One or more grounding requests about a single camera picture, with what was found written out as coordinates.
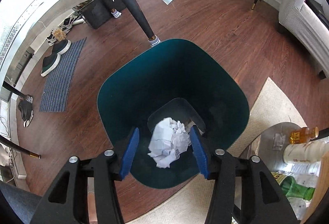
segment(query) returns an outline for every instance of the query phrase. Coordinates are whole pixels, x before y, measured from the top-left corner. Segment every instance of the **metal screw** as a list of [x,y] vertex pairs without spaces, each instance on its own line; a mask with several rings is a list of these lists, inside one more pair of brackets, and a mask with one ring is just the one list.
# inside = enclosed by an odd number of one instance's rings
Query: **metal screw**
[[114,154],[114,151],[111,150],[111,149],[108,149],[108,150],[106,150],[106,151],[104,152],[104,155],[105,155],[105,156],[112,156],[113,154]]
[[76,156],[72,156],[72,157],[70,157],[70,159],[69,159],[69,162],[70,163],[76,163],[78,161],[78,158],[76,157]]
[[251,157],[251,161],[253,161],[254,163],[259,163],[260,160],[261,159],[258,156],[256,156],[256,155],[254,155],[254,156]]
[[217,149],[217,150],[215,150],[215,153],[217,155],[224,155],[225,151],[223,149]]

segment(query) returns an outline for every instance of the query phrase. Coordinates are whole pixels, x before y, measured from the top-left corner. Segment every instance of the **green glass bottle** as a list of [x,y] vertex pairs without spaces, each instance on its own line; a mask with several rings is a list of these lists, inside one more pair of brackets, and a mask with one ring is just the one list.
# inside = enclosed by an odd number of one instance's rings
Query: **green glass bottle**
[[280,173],[272,172],[272,175],[280,185],[286,197],[296,197],[310,201],[313,197],[315,188],[305,187],[296,183],[292,176],[286,176]]

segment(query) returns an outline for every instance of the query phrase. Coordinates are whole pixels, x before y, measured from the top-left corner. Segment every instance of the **white sofa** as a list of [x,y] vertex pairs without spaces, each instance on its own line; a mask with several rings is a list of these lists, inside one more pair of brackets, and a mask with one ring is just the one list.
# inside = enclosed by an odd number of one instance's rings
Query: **white sofa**
[[283,0],[279,9],[279,24],[307,48],[329,77],[329,30],[304,1]]

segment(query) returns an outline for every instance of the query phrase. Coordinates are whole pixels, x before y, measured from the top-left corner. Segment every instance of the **beige rug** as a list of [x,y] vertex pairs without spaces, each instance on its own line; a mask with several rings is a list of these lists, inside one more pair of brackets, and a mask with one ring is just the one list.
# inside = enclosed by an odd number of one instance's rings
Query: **beige rug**
[[[245,131],[228,149],[239,156],[242,151],[264,130],[281,122],[306,126],[295,106],[278,86],[267,78],[254,106]],[[180,191],[148,213],[129,224],[204,224],[214,181],[207,181],[197,175]]]

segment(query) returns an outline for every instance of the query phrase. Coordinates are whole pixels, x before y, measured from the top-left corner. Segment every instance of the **glass bottle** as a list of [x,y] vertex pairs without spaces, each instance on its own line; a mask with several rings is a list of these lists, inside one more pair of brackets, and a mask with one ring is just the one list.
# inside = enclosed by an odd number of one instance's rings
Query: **glass bottle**
[[276,182],[280,185],[281,190],[286,197],[296,197],[306,201],[310,201],[312,199],[315,188],[297,184],[296,180],[292,176],[275,172],[272,172],[272,175],[276,179]]
[[290,144],[307,143],[311,139],[317,138],[319,135],[319,128],[316,126],[313,129],[302,127],[301,129],[294,130],[290,133]]

